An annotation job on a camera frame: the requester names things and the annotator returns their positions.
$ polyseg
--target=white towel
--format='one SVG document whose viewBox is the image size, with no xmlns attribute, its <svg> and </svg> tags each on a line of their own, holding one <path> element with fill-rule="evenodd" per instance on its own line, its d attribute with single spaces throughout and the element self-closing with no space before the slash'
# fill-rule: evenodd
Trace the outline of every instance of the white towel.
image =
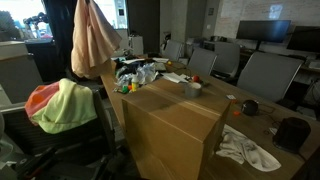
<svg viewBox="0 0 320 180">
<path fill-rule="evenodd" d="M 240 164 L 246 160 L 254 168 L 264 172 L 281 167 L 276 158 L 232 127 L 225 125 L 222 136 L 223 141 L 217 155 L 229 157 Z"/>
</svg>

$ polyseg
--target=crumpled cloth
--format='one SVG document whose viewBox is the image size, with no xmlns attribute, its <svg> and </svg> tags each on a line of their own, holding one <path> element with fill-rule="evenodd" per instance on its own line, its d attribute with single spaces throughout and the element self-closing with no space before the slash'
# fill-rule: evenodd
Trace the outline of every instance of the crumpled cloth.
<svg viewBox="0 0 320 180">
<path fill-rule="evenodd" d="M 38 86 L 29 96 L 24 108 L 28 117 L 45 107 L 52 96 L 59 91 L 59 82 Z"/>
<path fill-rule="evenodd" d="M 279 161 L 239 131 L 225 125 L 220 150 L 222 157 L 229 157 L 240 164 L 246 160 L 254 168 L 269 172 L 281 167 Z"/>
<path fill-rule="evenodd" d="M 69 79 L 61 79 L 59 91 L 29 118 L 50 134 L 81 126 L 97 118 L 92 91 Z"/>
<path fill-rule="evenodd" d="M 74 15 L 71 65 L 79 77 L 94 78 L 105 71 L 104 64 L 119 48 L 120 35 L 97 4 L 78 0 Z"/>
</svg>

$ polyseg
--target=paper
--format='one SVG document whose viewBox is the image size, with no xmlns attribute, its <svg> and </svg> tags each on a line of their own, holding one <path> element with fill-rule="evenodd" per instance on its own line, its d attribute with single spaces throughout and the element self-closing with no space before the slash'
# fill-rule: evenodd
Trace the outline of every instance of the paper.
<svg viewBox="0 0 320 180">
<path fill-rule="evenodd" d="M 166 71 L 166 66 L 163 63 L 154 63 L 156 71 Z"/>
<path fill-rule="evenodd" d="M 167 59 L 167 58 L 152 58 L 152 59 L 157 62 L 161 62 L 161 63 L 166 63 L 169 61 L 169 59 Z"/>
<path fill-rule="evenodd" d="M 119 60 L 119 61 L 125 61 L 126 60 L 126 57 L 124 56 L 120 56 L 120 57 L 112 57 L 111 58 L 112 61 L 115 61 L 115 60 Z"/>
<path fill-rule="evenodd" d="M 144 61 L 145 59 L 131 59 L 131 60 L 126 60 L 126 61 L 122 61 L 125 64 L 131 64 L 133 62 L 137 62 L 137 61 Z"/>
<path fill-rule="evenodd" d="M 169 81 L 179 83 L 179 82 L 188 82 L 183 77 L 177 75 L 176 73 L 161 73 L 163 75 L 164 79 L 167 79 Z"/>
</svg>

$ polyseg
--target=office chair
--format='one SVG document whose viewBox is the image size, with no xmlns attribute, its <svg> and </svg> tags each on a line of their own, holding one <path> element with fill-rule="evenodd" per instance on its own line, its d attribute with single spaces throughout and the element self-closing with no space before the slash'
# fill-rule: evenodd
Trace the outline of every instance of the office chair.
<svg viewBox="0 0 320 180">
<path fill-rule="evenodd" d="M 163 57 L 171 61 L 178 61 L 182 55 L 183 44 L 177 41 L 168 40 L 166 49 L 163 52 Z"/>
<path fill-rule="evenodd" d="M 214 52 L 217 59 L 211 76 L 219 79 L 234 78 L 240 62 L 240 46 L 234 43 L 214 42 Z"/>
<path fill-rule="evenodd" d="M 255 52 L 242 70 L 237 86 L 277 102 L 284 97 L 301 64 L 298 59 Z"/>
<path fill-rule="evenodd" d="M 54 147 L 59 158 L 81 165 L 103 154 L 115 154 L 114 132 L 98 91 L 94 91 L 93 99 L 98 118 L 58 134 L 48 134 L 40 126 L 34 126 L 25 112 L 25 103 L 3 106 L 0 112 L 5 119 L 5 133 L 25 154 L 37 155 Z"/>
<path fill-rule="evenodd" d="M 0 84 L 12 103 L 27 101 L 31 92 L 43 84 L 33 55 L 1 60 Z"/>
<path fill-rule="evenodd" d="M 119 150 L 98 91 L 93 92 L 93 100 L 97 119 L 58 134 L 47 134 L 39 126 L 33 126 L 26 116 L 24 103 L 0 108 L 6 134 L 25 154 L 42 154 L 16 168 L 18 177 L 25 177 L 30 169 L 37 172 L 40 167 L 41 173 L 35 174 L 37 179 L 97 179 L 102 175 L 106 179 L 139 179 L 117 173 L 116 168 L 120 167 L 123 159 L 115 159 Z M 95 168 L 84 166 L 99 159 Z"/>
<path fill-rule="evenodd" d="M 199 75 L 210 75 L 216 59 L 217 55 L 213 51 L 195 48 L 188 68 Z"/>
</svg>

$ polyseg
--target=chair backrest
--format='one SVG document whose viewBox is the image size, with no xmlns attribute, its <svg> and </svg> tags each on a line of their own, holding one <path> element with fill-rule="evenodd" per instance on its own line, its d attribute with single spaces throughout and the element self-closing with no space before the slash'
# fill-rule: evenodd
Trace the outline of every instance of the chair backrest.
<svg viewBox="0 0 320 180">
<path fill-rule="evenodd" d="M 4 133 L 4 119 L 3 119 L 3 116 L 0 112 L 0 141 L 1 141 L 3 133 Z"/>
<path fill-rule="evenodd" d="M 217 55 L 210 50 L 195 48 L 190 58 L 188 68 L 200 75 L 210 75 Z"/>
<path fill-rule="evenodd" d="M 0 60 L 0 84 L 12 103 L 25 102 L 43 84 L 33 56 Z"/>
<path fill-rule="evenodd" d="M 88 163 L 103 154 L 115 155 L 114 133 L 98 91 L 93 92 L 93 100 L 97 119 L 58 134 L 48 134 L 40 126 L 34 126 L 28 119 L 24 103 L 0 107 L 6 124 L 5 133 L 29 155 L 42 153 L 49 147 L 62 149 L 60 156 L 69 162 Z M 72 157 L 66 157 L 74 151 Z"/>
<path fill-rule="evenodd" d="M 277 102 L 284 97 L 301 64 L 298 59 L 255 52 L 242 70 L 237 86 Z"/>
<path fill-rule="evenodd" d="M 183 44 L 181 42 L 168 40 L 166 49 L 163 52 L 163 57 L 171 61 L 178 61 L 181 57 Z"/>
<path fill-rule="evenodd" d="M 212 73 L 233 78 L 239 67 L 240 46 L 235 43 L 215 42 L 214 52 L 217 54 Z"/>
</svg>

